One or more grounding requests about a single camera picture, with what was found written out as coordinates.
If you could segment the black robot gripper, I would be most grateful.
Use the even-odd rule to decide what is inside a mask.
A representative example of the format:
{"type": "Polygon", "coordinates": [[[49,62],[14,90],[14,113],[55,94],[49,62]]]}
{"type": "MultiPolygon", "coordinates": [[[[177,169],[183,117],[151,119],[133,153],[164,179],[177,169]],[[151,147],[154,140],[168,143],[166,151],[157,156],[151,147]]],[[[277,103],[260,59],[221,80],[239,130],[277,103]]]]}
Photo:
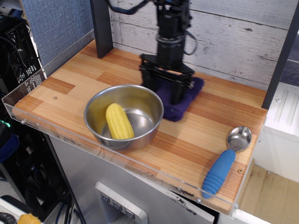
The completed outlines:
{"type": "Polygon", "coordinates": [[[176,105],[185,89],[194,86],[194,70],[183,63],[185,37],[157,38],[157,54],[141,54],[142,86],[156,90],[157,78],[172,82],[171,104],[176,105]]]}

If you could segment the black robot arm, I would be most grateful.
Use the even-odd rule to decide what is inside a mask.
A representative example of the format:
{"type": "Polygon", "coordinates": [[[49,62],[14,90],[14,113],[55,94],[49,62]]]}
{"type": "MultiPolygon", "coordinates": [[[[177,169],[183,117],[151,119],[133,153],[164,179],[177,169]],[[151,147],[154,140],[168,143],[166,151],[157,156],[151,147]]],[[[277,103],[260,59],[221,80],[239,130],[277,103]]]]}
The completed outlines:
{"type": "Polygon", "coordinates": [[[194,70],[183,63],[187,29],[192,19],[188,0],[157,0],[157,54],[141,55],[143,86],[155,91],[158,79],[172,83],[170,103],[175,105],[192,87],[194,70]]]}

